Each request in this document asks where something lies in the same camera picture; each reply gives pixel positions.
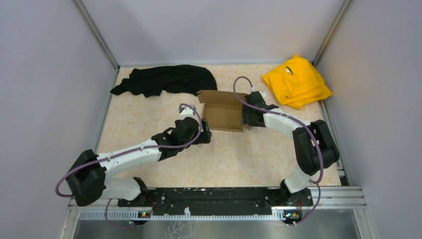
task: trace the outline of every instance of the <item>yellow garment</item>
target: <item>yellow garment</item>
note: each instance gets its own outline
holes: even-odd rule
[[[299,55],[263,75],[262,79],[280,104],[297,110],[332,95],[319,72]]]

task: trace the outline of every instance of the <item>metal frame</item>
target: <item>metal frame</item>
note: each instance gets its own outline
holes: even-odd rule
[[[324,42],[322,43],[321,47],[319,48],[318,52],[316,53],[314,61],[312,62],[312,64],[314,66],[316,66],[319,63],[322,55],[325,53],[328,45],[330,44],[330,42],[334,38],[335,33],[338,31],[338,28],[340,27],[340,24],[342,23],[347,10],[350,9],[350,6],[352,5],[353,2],[354,2],[354,0],[345,0],[344,1],[343,5],[340,8],[340,11],[338,12],[337,16],[335,17],[335,20],[334,20],[330,30],[328,31],[327,36],[324,39]]]
[[[313,198],[318,197],[317,187],[309,187]],[[279,221],[283,210],[295,210],[296,207],[272,207],[272,215],[264,216],[191,216],[185,211],[184,215],[177,216],[151,216],[140,219],[138,212],[150,211],[150,207],[120,208],[117,199],[111,201],[109,206],[109,220],[153,220],[153,221]],[[69,203],[66,218],[60,233],[61,239],[73,238],[79,220],[104,220],[107,199],[97,200],[91,205],[79,207],[74,199]],[[353,209],[356,217],[356,226],[362,238],[371,239],[371,227],[367,221],[367,205],[361,187],[358,186],[327,186],[321,187],[321,200],[316,210],[342,210]]]
[[[82,15],[85,24],[87,25],[90,32],[94,35],[95,39],[97,40],[98,44],[101,47],[101,50],[104,52],[107,59],[113,65],[113,67],[118,70],[120,66],[118,65],[116,59],[114,58],[112,52],[110,51],[109,47],[104,41],[104,38],[101,36],[100,31],[98,30],[97,26],[95,25],[92,17],[90,16],[88,10],[86,9],[84,3],[81,0],[72,0],[75,4],[76,8],[79,10],[79,13]]]

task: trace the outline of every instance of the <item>cardboard box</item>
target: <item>cardboard box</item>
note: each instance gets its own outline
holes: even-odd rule
[[[247,94],[238,93],[244,100]],[[210,130],[242,132],[242,102],[233,92],[201,90],[199,102],[204,104],[202,117],[206,118]]]

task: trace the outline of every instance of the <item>gray wall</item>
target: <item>gray wall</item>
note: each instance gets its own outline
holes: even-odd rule
[[[83,0],[121,65],[313,60],[343,0]]]
[[[70,0],[1,1],[0,55],[0,238],[56,238],[55,183],[94,146],[114,69]]]
[[[422,233],[422,1],[355,1],[318,65],[380,238]]]

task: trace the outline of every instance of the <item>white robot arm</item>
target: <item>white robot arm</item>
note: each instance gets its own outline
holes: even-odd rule
[[[245,99],[247,103],[255,107],[280,113],[280,115],[288,115],[278,108],[278,106],[266,105],[261,94],[257,91],[247,95]],[[281,182],[280,186],[285,195],[286,202],[291,201],[294,203],[294,194],[307,188],[311,177],[319,172],[320,162],[315,145],[306,130],[291,118],[280,115],[263,113],[248,106],[243,106],[242,123],[251,126],[273,128],[293,139],[298,164],[295,166],[293,172]],[[330,167],[339,159],[339,152],[327,124],[322,120],[314,122],[303,119],[298,120],[304,123],[316,138],[323,158],[323,167]]]
[[[192,144],[210,143],[211,132],[206,119],[201,119],[200,131],[200,124],[192,109],[180,108],[180,117],[180,120],[175,121],[176,127],[168,128],[141,144],[109,153],[84,151],[70,170],[94,160],[98,163],[84,167],[66,178],[78,206],[89,205],[100,198],[146,200],[138,198],[143,191],[148,190],[140,178],[119,179],[113,176],[137,165],[173,157],[189,147],[181,145],[192,141],[196,135],[198,137]]]

